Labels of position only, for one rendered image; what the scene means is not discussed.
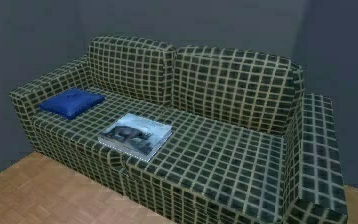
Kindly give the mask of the grey picture book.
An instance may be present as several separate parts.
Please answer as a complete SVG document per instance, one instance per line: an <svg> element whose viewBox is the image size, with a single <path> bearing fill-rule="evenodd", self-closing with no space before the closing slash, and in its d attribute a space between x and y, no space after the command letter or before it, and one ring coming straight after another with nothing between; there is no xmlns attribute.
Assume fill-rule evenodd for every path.
<svg viewBox="0 0 358 224"><path fill-rule="evenodd" d="M172 127L127 113L100 133L98 141L129 156L149 162L172 134Z"/></svg>

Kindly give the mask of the green checked sofa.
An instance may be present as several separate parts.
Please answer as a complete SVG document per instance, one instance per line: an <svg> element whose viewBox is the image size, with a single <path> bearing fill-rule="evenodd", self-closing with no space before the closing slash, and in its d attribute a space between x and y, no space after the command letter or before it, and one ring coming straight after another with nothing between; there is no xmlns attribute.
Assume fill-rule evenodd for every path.
<svg viewBox="0 0 358 224"><path fill-rule="evenodd" d="M72 88L105 100L39 108ZM177 224L347 224L332 102L288 58L102 35L10 98L36 151ZM149 162L98 141L127 113L172 127Z"/></svg>

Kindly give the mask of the blue cushion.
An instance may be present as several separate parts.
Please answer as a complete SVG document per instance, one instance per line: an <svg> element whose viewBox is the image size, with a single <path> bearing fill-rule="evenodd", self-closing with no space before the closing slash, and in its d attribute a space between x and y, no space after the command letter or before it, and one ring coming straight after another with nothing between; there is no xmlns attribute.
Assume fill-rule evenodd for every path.
<svg viewBox="0 0 358 224"><path fill-rule="evenodd" d="M40 103L39 108L72 120L104 100L104 95L72 88Z"/></svg>

